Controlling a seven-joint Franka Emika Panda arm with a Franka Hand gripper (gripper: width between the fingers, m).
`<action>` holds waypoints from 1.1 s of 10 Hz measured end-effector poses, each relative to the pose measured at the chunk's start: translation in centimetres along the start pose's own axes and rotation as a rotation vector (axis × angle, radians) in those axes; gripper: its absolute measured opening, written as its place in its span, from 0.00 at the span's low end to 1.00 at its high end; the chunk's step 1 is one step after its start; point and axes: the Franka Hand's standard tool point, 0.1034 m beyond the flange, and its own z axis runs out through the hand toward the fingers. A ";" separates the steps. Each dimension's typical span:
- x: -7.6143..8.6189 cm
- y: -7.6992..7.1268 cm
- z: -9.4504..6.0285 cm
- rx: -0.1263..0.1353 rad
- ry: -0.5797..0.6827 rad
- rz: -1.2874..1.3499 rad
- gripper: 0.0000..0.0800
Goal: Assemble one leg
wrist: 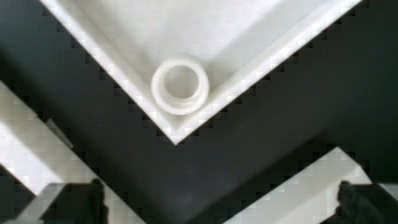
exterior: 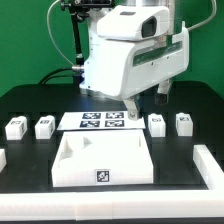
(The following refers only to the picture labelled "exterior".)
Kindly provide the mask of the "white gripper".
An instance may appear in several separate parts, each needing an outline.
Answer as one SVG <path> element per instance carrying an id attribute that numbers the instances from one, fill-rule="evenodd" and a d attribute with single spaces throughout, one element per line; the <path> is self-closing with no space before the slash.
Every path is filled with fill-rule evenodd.
<path id="1" fill-rule="evenodd" d="M 186 70 L 189 63 L 189 34 L 173 35 L 171 45 L 156 48 L 158 41 L 102 40 L 85 62 L 83 88 L 108 98 L 124 100 L 130 120 L 139 120 L 138 96 L 157 84 L 155 103 L 165 105 L 172 87 L 170 79 Z"/>

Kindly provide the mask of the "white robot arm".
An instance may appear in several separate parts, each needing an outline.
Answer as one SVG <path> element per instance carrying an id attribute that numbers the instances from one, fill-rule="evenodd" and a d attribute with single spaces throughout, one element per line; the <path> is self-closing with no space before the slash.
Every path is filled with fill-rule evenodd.
<path id="1" fill-rule="evenodd" d="M 171 78 L 189 63 L 189 31 L 177 18 L 178 0 L 125 0 L 90 10 L 90 53 L 84 63 L 83 94 L 122 101 L 139 118 L 138 95 L 158 88 L 167 100 Z"/>

